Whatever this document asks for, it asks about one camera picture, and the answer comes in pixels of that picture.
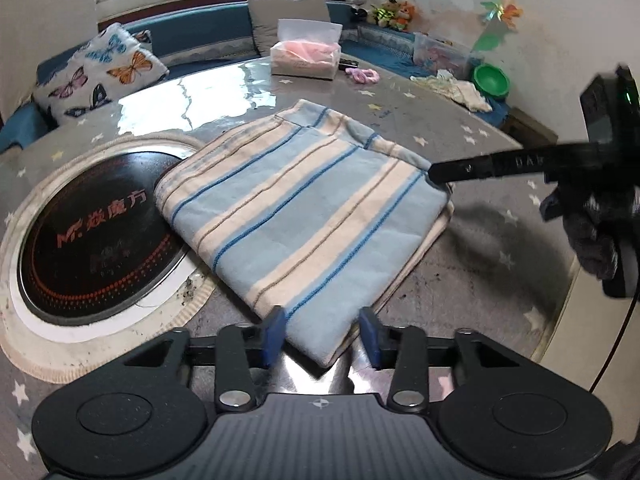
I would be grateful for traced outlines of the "blue striped cloth garment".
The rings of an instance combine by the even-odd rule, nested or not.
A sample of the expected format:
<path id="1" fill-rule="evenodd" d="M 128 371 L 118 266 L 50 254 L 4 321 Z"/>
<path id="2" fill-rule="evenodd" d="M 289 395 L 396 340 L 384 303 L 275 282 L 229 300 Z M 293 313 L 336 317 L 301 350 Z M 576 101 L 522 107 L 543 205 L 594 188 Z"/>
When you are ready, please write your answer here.
<path id="1" fill-rule="evenodd" d="M 382 307 L 449 222 L 430 164 L 338 110 L 299 100 L 205 144 L 157 183 L 155 205 L 259 316 L 329 367 L 363 307 Z"/>

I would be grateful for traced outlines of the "green plastic bowl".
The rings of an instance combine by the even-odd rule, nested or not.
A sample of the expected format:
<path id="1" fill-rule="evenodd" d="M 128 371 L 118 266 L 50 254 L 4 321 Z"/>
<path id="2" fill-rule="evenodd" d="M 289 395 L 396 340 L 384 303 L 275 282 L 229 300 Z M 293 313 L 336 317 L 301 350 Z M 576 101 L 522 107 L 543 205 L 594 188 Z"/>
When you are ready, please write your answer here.
<path id="1" fill-rule="evenodd" d="M 474 68 L 472 81 L 480 92 L 496 100 L 504 100 L 511 90 L 511 81 L 506 73 L 501 68 L 488 63 Z"/>

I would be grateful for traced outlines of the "small cream cloth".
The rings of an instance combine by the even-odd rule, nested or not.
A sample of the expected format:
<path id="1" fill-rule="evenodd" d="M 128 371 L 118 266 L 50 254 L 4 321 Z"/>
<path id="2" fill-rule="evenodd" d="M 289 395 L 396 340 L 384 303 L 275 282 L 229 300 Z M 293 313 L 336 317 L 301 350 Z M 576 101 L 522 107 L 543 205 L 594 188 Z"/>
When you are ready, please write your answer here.
<path id="1" fill-rule="evenodd" d="M 449 70 L 438 70 L 435 76 L 411 76 L 410 80 L 450 101 L 466 107 L 470 112 L 490 113 L 492 107 L 472 82 L 457 79 Z"/>

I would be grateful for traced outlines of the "colourful paper pinwheel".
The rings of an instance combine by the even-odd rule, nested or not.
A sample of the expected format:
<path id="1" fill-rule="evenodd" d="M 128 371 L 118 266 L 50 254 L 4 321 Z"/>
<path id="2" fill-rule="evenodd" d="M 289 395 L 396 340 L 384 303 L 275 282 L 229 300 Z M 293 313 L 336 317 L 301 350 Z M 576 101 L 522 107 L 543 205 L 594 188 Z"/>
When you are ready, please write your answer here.
<path id="1" fill-rule="evenodd" d="M 516 21 L 523 15 L 523 9 L 515 0 L 485 0 L 480 5 L 483 8 L 480 14 L 483 30 L 472 50 L 489 52 L 503 44 L 506 36 L 518 31 Z"/>

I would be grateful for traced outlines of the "clear plastic storage box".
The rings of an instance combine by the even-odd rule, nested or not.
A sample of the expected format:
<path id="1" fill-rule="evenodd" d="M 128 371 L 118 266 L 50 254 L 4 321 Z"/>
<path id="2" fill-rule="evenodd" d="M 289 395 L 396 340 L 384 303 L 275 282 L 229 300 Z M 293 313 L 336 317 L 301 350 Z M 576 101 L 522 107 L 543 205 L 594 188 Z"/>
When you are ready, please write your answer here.
<path id="1" fill-rule="evenodd" d="M 484 55 L 463 44 L 422 32 L 415 32 L 413 37 L 413 64 L 431 75 L 446 70 L 457 79 L 468 79 L 474 68 L 485 61 Z"/>

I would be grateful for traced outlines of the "black induction cooktop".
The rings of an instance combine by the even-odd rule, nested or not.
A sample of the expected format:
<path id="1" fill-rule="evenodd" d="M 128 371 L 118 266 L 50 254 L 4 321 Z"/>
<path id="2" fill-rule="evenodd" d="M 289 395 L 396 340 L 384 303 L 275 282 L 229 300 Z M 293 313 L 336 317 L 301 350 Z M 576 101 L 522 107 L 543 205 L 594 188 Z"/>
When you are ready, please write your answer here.
<path id="1" fill-rule="evenodd" d="M 153 192 L 179 157 L 118 154 L 63 186 L 30 222 L 17 284 L 43 321 L 81 326 L 131 307 L 175 269 L 186 245 Z"/>

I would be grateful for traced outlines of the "pink hair scrunchie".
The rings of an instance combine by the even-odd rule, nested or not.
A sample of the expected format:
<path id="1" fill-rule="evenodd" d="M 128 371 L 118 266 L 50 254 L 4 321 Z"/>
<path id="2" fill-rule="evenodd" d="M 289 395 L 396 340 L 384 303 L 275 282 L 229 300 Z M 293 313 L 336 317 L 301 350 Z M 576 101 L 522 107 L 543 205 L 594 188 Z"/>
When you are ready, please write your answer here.
<path id="1" fill-rule="evenodd" d="M 349 67 L 345 74 L 356 84 L 377 84 L 380 81 L 380 74 L 372 68 Z"/>

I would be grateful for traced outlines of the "small black object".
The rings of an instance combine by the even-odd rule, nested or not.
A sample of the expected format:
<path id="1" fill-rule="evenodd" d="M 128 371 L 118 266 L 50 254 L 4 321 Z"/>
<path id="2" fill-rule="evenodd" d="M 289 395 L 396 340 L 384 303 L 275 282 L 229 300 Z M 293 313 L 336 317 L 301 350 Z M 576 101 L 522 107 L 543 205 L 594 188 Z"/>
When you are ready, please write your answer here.
<path id="1" fill-rule="evenodd" d="M 359 63 L 356 60 L 351 60 L 350 58 L 341 58 L 338 63 L 339 70 L 350 70 L 351 68 L 358 68 Z"/>

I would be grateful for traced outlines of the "black white plush toy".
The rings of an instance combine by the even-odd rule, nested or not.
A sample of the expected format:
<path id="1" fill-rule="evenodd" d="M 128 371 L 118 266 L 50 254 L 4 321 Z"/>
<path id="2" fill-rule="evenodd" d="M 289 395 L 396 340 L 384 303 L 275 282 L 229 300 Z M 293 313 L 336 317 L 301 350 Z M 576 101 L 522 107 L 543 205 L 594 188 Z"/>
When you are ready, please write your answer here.
<path id="1" fill-rule="evenodd" d="M 350 9 L 350 20 L 353 23 L 367 21 L 369 15 L 367 8 L 368 2 L 369 0 L 346 0 Z"/>

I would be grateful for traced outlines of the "pink tissue box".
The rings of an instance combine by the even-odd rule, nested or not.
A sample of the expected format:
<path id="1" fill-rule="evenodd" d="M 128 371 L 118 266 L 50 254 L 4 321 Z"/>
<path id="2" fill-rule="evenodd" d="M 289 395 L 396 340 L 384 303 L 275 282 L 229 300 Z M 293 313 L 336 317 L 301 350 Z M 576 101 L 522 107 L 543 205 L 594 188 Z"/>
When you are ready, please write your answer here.
<path id="1" fill-rule="evenodd" d="M 270 49 L 271 73 L 333 80 L 342 55 L 342 31 L 342 24 L 281 18 L 278 42 Z"/>

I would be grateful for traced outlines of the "butterfly print pillow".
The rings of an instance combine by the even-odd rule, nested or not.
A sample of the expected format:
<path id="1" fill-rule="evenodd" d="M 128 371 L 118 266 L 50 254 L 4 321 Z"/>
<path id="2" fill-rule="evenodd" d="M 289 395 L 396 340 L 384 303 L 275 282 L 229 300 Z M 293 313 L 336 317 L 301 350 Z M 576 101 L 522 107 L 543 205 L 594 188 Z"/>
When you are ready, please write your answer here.
<path id="1" fill-rule="evenodd" d="M 111 24 L 38 84 L 34 100 L 62 126 L 168 74 L 169 68 L 135 36 Z"/>

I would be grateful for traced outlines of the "blue sofa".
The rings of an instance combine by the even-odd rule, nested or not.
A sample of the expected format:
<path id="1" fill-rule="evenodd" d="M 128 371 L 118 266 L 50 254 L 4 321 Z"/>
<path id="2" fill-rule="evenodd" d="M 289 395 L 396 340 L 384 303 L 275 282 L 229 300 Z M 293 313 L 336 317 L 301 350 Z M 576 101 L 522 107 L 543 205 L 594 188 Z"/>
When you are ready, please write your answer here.
<path id="1" fill-rule="evenodd" d="M 413 63 L 414 36 L 352 20 L 347 3 L 329 1 L 330 20 L 343 26 L 341 45 L 349 56 L 399 76 L 426 77 Z M 149 47 L 168 68 L 170 79 L 258 57 L 250 10 L 245 2 L 201 6 L 128 23 L 124 29 Z M 52 116 L 25 104 L 1 126 L 1 149 L 26 148 L 56 128 Z"/>

